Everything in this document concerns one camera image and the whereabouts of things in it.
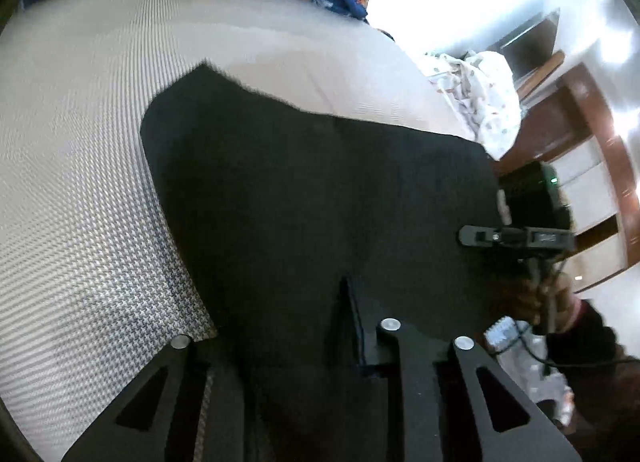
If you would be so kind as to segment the person's right hand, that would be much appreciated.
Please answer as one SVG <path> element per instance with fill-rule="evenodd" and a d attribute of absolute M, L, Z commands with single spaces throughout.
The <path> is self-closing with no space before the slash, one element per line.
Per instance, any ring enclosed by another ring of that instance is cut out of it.
<path fill-rule="evenodd" d="M 582 312 L 582 300 L 573 292 L 572 278 L 564 272 L 544 281 L 523 280 L 515 292 L 513 315 L 544 333 L 564 333 Z"/>

